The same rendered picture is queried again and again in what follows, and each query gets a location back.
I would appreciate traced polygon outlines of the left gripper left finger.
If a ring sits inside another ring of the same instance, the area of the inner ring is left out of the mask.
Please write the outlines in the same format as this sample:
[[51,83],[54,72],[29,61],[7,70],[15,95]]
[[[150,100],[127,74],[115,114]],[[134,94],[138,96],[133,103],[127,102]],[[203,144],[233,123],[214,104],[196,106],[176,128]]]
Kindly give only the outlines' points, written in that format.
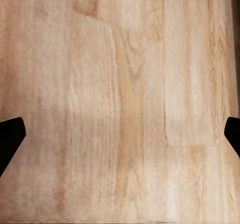
[[26,136],[21,117],[0,123],[0,177]]

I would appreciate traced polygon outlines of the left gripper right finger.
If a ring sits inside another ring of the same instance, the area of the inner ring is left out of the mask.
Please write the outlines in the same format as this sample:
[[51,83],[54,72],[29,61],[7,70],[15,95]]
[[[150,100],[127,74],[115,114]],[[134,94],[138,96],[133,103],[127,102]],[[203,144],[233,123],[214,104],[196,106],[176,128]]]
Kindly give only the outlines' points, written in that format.
[[224,135],[240,157],[240,119],[228,117]]

